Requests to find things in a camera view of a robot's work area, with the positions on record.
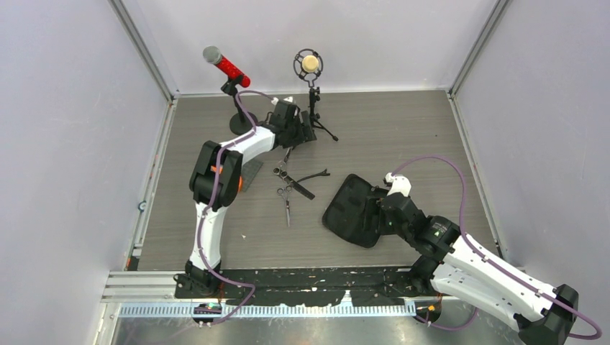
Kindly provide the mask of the black tool pouch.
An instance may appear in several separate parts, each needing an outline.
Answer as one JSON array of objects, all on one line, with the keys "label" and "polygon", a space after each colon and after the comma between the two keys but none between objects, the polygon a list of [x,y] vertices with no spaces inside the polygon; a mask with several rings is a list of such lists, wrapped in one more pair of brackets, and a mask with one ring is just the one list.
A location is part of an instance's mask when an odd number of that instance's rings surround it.
[{"label": "black tool pouch", "polygon": [[363,248],[374,247],[383,235],[381,199],[388,189],[349,174],[322,216],[323,226],[339,238]]}]

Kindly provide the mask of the black comb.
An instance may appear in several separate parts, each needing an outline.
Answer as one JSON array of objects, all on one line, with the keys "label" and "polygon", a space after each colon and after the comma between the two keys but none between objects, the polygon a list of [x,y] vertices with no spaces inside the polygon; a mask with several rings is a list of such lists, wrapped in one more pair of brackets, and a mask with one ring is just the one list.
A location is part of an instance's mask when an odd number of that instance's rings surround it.
[{"label": "black comb", "polygon": [[280,174],[280,177],[286,183],[287,186],[292,187],[295,191],[302,194],[304,197],[308,198],[309,200],[313,200],[315,198],[315,195],[312,192],[303,187],[300,183],[297,183],[296,180],[290,177],[287,172],[282,172]]}]

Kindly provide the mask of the silver thinning scissors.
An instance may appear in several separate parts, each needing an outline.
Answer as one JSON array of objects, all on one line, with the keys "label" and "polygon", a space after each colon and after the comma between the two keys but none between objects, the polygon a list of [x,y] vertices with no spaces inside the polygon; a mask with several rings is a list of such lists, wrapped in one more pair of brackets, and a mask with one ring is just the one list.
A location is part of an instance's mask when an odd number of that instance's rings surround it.
[{"label": "silver thinning scissors", "polygon": [[286,224],[287,227],[291,226],[291,209],[290,209],[290,194],[292,191],[292,187],[287,185],[283,188],[278,188],[276,193],[282,197],[284,202],[285,214],[286,214]]}]

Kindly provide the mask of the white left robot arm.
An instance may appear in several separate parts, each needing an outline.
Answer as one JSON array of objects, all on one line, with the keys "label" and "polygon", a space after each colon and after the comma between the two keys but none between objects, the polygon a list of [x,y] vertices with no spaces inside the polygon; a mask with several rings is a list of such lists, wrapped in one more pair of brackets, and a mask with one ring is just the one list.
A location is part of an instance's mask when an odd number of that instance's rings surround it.
[{"label": "white left robot arm", "polygon": [[302,111],[290,98],[273,99],[274,110],[265,121],[232,140],[205,142],[189,180],[196,207],[193,251],[177,283],[205,298],[220,289],[220,240],[224,218],[240,191],[242,166],[266,152],[290,149],[316,140],[316,115]]}]

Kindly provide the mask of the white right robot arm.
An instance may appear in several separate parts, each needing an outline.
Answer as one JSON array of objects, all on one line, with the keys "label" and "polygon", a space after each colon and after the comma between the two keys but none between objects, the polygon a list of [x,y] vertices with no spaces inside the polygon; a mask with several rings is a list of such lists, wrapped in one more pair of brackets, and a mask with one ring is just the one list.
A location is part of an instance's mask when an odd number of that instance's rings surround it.
[{"label": "white right robot arm", "polygon": [[411,287],[455,296],[504,322],[525,344],[564,344],[572,330],[578,293],[554,287],[503,261],[443,216],[427,216],[402,193],[378,202],[383,230],[420,253]]}]

